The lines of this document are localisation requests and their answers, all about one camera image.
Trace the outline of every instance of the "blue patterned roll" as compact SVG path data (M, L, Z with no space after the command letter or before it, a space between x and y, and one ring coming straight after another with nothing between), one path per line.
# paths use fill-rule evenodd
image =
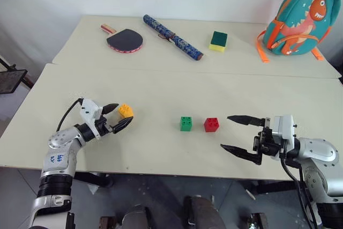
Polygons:
M191 44L188 44L186 41L181 39L179 36L176 36L174 32L165 28L162 24L158 21L153 19L152 17L148 16L147 14L143 16L143 21L148 24L150 27L158 31L161 35L163 35L166 39L171 39L175 42L175 45L178 48L181 48L184 52L186 52L190 57L194 60L200 60L203 57L203 53L201 53L198 49L193 47Z

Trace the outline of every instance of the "yellow lego brick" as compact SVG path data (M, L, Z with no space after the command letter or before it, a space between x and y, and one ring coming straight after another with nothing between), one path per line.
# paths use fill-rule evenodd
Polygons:
M122 104L118 110L122 118L132 117L133 111L132 108L127 104Z
M214 44L210 44L210 46L208 48L210 50L215 50L215 51L219 51L219 52L224 52L225 51L225 47L214 45Z

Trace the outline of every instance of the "ping pong paddle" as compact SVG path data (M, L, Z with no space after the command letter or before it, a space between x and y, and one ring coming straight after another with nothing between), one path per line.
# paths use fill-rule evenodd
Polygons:
M125 29L117 33L115 29L107 24L102 24L100 28L109 33L106 39L108 46L120 53L136 52L140 50L143 44L141 35L131 29Z

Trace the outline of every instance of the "table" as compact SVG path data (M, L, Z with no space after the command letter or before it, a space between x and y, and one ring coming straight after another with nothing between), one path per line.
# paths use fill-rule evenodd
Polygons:
M78 67L125 68L156 71L214 72L247 75L276 75L313 78L339 78L328 61L317 61L311 53L277 56L266 50L271 62L262 63L255 48L256 36L265 24L158 19L188 43L204 53L194 61L172 43L158 37L142 18L83 16L53 63ZM121 54L107 47L106 23L118 31L130 28L143 36L141 50ZM213 31L228 34L225 53L209 50Z
M257 166L220 147L251 151L261 129L226 119L234 114L293 114L298 137L324 138L343 151L343 88L337 79L48 64L0 139L0 165L41 169L48 138L80 96L101 105L127 103L135 118L119 134L89 142L78 154L78 171L288 180L269 157ZM62 128L81 123L78 112ZM192 116L191 132L180 132L181 116ZM204 131L207 117L219 119L217 132ZM115 112L109 122L116 119Z

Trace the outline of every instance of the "white wall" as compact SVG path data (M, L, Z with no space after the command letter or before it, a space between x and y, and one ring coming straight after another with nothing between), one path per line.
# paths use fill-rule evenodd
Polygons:
M63 47L81 14L269 23L282 0L0 0L0 54L37 77ZM342 12L320 49L343 46Z

